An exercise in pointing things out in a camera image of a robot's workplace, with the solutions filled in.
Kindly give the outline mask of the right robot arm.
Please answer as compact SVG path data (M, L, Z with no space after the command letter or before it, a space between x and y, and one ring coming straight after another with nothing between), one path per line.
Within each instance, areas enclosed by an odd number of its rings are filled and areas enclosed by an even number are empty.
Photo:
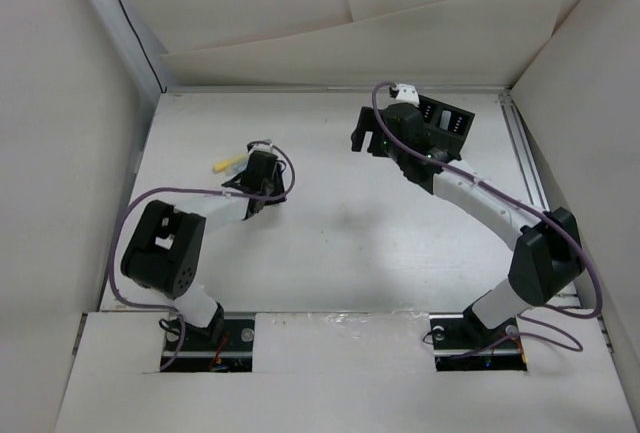
M421 97L381 110L362 107L350 137L352 151L391 159L409 182L457 206L512 252L505 279L454 325L466 356L505 341L517 315L546 306L585 269L571 212L509 201L463 160L474 120L470 111Z

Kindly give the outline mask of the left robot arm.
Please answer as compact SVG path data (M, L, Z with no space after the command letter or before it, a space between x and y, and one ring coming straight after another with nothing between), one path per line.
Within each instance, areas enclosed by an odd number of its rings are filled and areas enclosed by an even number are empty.
M201 349L216 347L224 334L223 307L196 282L203 239L284 202L283 172L276 154L253 150L222 184L220 195L202 195L181 205L150 201L124 250L121 273L167 298Z

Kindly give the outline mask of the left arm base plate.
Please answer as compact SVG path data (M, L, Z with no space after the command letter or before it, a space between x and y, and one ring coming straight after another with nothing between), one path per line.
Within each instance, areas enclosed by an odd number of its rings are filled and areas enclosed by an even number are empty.
M183 346L166 373L250 373L253 365L255 315L227 316L220 341L210 343L194 331L186 333Z

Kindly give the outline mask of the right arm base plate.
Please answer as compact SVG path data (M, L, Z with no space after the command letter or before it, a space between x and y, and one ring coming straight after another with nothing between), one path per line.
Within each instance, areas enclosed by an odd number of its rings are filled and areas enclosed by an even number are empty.
M433 348L438 372L522 371L526 359L518 338L516 319L508 319L497 329L474 338L465 329L462 313L429 315L429 330L422 340Z

